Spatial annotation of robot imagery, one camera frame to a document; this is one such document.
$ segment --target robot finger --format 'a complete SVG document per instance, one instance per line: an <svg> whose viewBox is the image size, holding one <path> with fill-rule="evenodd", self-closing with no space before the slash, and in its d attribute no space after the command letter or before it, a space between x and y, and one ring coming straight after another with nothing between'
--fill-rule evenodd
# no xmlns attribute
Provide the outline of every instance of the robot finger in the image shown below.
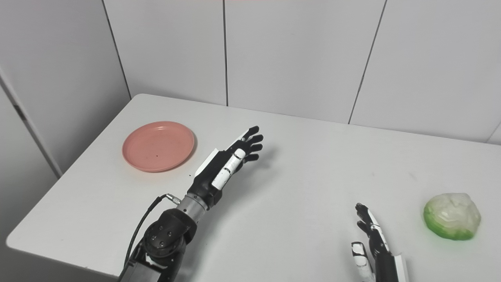
<svg viewBox="0 0 501 282"><path fill-rule="evenodd" d="M263 149L263 144L254 144L250 147L251 152L261 151Z"/></svg>
<svg viewBox="0 0 501 282"><path fill-rule="evenodd" d="M259 134L259 135L252 136L250 139L247 140L247 142L249 144L256 144L256 143L263 141L263 139L264 139L263 136L261 134Z"/></svg>
<svg viewBox="0 0 501 282"><path fill-rule="evenodd" d="M245 157L245 159L243 160L243 162L244 163L246 163L246 162L253 162L253 161L257 161L258 159L259 159L259 155L258 154L250 154L247 157Z"/></svg>
<svg viewBox="0 0 501 282"><path fill-rule="evenodd" d="M243 134L241 140L247 141L249 139L249 137L251 137L252 135L254 135L258 132L259 132L259 126L257 126L257 125L253 126L253 127L249 128L246 133Z"/></svg>
<svg viewBox="0 0 501 282"><path fill-rule="evenodd" d="M367 224L363 221L358 221L357 226L365 233L367 236L369 236L369 229L367 228Z"/></svg>
<svg viewBox="0 0 501 282"><path fill-rule="evenodd" d="M375 282L375 274L362 242L351 243L351 253L362 282Z"/></svg>

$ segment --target cabbage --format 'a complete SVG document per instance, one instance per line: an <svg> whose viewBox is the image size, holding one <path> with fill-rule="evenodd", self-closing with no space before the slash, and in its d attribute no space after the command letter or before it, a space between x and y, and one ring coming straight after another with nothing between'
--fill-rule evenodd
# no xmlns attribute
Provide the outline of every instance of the cabbage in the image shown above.
<svg viewBox="0 0 501 282"><path fill-rule="evenodd" d="M424 222L440 237L469 240L480 225L480 213L468 194L446 193L426 203Z"/></svg>

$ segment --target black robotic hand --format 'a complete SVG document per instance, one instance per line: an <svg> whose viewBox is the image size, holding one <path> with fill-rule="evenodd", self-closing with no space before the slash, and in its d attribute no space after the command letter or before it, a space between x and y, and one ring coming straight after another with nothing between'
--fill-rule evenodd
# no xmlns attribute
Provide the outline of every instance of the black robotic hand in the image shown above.
<svg viewBox="0 0 501 282"><path fill-rule="evenodd" d="M355 206L355 209L361 219L357 225L369 237L369 249L376 262L374 273L364 244L362 242L351 243L352 255L362 282L408 282L405 260L402 255L392 255L374 215L360 203Z"/></svg>
<svg viewBox="0 0 501 282"><path fill-rule="evenodd" d="M193 184L182 200L165 194L158 197L148 208L132 236L124 269L119 282L173 282L177 276L188 245L195 235L197 223L204 213L222 197L222 189L230 177L246 162L256 161L256 152L262 135L256 135L259 127L249 128L228 149L214 149L195 173ZM146 230L132 255L134 239L148 213L163 199L168 198L176 208L162 213Z"/></svg>
<svg viewBox="0 0 501 282"><path fill-rule="evenodd" d="M206 210L217 204L222 197L223 187L244 163L256 161L259 158L259 155L255 153L263 149L263 145L258 144L263 140L263 136L255 135L258 132L258 126L251 127L228 149L224 151L214 149L196 171L188 194L199 196L207 205Z"/></svg>

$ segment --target pink plate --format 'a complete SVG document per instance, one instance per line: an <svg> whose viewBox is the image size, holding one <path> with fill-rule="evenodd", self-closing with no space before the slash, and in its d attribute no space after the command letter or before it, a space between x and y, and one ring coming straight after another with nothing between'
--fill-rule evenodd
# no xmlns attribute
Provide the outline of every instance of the pink plate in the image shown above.
<svg viewBox="0 0 501 282"><path fill-rule="evenodd" d="M143 125L124 141L122 154L133 167L146 172L161 172L181 164L195 144L191 130L172 121Z"/></svg>

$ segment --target robotic hand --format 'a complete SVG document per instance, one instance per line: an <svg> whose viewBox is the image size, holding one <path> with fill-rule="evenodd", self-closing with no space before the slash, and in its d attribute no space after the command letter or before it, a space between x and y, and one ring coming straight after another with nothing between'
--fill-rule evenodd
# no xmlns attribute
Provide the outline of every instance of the robotic hand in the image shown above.
<svg viewBox="0 0 501 282"><path fill-rule="evenodd" d="M376 261L376 272L373 273L364 244L351 243L352 255L362 282L408 282L405 260L402 255L391 254L374 215L360 203L355 206L355 209L361 219L357 225L369 237L369 249Z"/></svg>
<svg viewBox="0 0 501 282"><path fill-rule="evenodd" d="M214 149L195 173L193 184L182 200L165 194L150 206L136 228L127 251L124 269L119 282L173 282L181 267L182 258L196 232L197 223L204 213L222 197L222 189L230 177L246 162L256 161L263 148L259 127L249 128L228 149ZM168 209L144 233L129 257L140 225L158 202L168 198L176 208Z"/></svg>

